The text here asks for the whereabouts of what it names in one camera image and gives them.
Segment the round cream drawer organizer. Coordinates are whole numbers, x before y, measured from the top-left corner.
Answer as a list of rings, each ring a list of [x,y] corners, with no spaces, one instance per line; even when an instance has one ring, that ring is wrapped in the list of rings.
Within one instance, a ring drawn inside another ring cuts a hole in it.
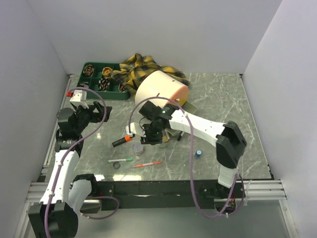
[[[135,95],[135,103],[138,104],[148,97],[165,97],[174,100],[185,111],[193,114],[198,108],[188,102],[188,95],[188,86],[158,70],[142,81]]]

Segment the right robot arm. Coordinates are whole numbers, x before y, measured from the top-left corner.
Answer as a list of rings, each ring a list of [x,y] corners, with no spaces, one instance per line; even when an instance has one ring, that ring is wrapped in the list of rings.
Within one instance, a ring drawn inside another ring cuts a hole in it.
[[[141,143],[156,145],[162,143],[162,131],[166,128],[192,134],[216,148],[216,158],[220,164],[217,191],[221,197],[229,197],[234,192],[234,178],[247,141],[239,126],[233,121],[214,122],[188,113],[172,104],[163,108],[150,100],[138,104],[139,113],[150,120],[141,127]]]

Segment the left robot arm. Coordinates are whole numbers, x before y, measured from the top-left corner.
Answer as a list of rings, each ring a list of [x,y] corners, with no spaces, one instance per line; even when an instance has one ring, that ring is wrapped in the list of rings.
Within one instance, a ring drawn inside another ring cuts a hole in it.
[[[55,159],[49,184],[40,202],[30,207],[28,217],[38,238],[73,238],[84,200],[98,196],[93,174],[72,176],[79,162],[90,123],[107,122],[112,107],[94,101],[90,106],[63,108],[57,113]]]

